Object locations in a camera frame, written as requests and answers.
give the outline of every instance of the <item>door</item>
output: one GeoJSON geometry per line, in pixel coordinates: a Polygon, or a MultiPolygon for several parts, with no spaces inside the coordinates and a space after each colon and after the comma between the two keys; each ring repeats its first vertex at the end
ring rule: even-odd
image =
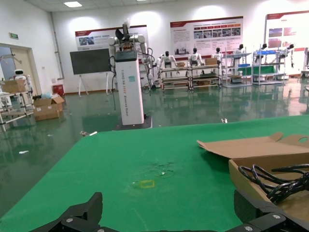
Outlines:
{"type": "Polygon", "coordinates": [[[24,75],[30,75],[31,82],[32,82],[32,88],[33,88],[33,96],[37,95],[37,83],[35,83],[33,78],[33,71],[31,68],[30,58],[27,50],[22,49],[11,49],[12,54],[15,55],[14,63],[16,66],[16,69],[22,69],[24,71],[24,75]]]}

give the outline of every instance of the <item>exit sign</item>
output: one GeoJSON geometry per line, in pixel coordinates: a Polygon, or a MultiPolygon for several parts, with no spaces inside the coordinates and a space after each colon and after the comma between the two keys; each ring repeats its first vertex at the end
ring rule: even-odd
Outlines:
{"type": "Polygon", "coordinates": [[[10,34],[10,38],[18,40],[17,34],[14,34],[14,33],[9,33],[9,34],[10,34]]]}

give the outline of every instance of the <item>paper scrap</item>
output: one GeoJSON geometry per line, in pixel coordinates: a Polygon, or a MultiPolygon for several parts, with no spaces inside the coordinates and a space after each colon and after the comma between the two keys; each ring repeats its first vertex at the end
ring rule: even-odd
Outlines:
{"type": "Polygon", "coordinates": [[[19,154],[23,155],[25,153],[28,153],[29,151],[20,151],[19,154]]]}

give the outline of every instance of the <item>ceiling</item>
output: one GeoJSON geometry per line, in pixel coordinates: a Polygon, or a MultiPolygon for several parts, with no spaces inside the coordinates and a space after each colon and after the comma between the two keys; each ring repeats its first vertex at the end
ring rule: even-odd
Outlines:
{"type": "Polygon", "coordinates": [[[97,8],[115,7],[115,6],[131,6],[140,4],[150,4],[168,1],[178,1],[178,0],[146,0],[146,1],[136,1],[136,0],[25,0],[26,2],[35,5],[42,10],[48,12],[62,12],[62,11],[79,11],[79,10],[92,10],[97,8]],[[70,8],[67,7],[64,2],[68,1],[78,1],[82,7],[70,8]]]}

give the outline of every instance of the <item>red box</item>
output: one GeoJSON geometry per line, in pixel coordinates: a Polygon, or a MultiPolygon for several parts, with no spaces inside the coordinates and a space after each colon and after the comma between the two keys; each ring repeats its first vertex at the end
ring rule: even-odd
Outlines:
{"type": "Polygon", "coordinates": [[[62,97],[64,95],[63,85],[53,86],[53,93],[57,93],[62,97]]]}

